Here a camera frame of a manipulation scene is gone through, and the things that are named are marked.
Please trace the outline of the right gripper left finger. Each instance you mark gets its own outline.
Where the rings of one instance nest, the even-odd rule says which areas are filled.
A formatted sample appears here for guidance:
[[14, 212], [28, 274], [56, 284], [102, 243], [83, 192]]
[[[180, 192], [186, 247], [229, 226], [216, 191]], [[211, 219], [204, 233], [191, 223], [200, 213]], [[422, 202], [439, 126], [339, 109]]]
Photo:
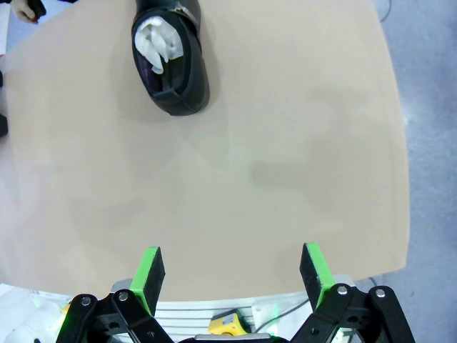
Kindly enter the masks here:
[[164, 277], [161, 249], [147, 248], [129, 287], [103, 299], [92, 294], [72, 299], [56, 341], [108, 342], [127, 334], [133, 342], [171, 342], [154, 317]]

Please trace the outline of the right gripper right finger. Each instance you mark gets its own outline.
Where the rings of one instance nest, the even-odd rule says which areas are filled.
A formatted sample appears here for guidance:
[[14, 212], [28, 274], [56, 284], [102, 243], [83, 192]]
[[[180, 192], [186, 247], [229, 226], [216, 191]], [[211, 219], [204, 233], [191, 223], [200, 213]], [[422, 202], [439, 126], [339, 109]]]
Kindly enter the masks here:
[[300, 273], [312, 313], [292, 342], [332, 342], [340, 329], [352, 329], [361, 342], [415, 341], [392, 288], [362, 292], [336, 282], [316, 243], [303, 245]]

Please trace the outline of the person's right hand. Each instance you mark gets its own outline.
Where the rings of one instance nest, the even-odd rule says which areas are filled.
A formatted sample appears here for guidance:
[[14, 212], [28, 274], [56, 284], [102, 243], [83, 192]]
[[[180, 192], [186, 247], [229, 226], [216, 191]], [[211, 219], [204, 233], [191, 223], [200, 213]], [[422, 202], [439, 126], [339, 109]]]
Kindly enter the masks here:
[[33, 9], [29, 6], [27, 0], [12, 0], [11, 9], [14, 12], [16, 18], [35, 24], [37, 22], [36, 14]]

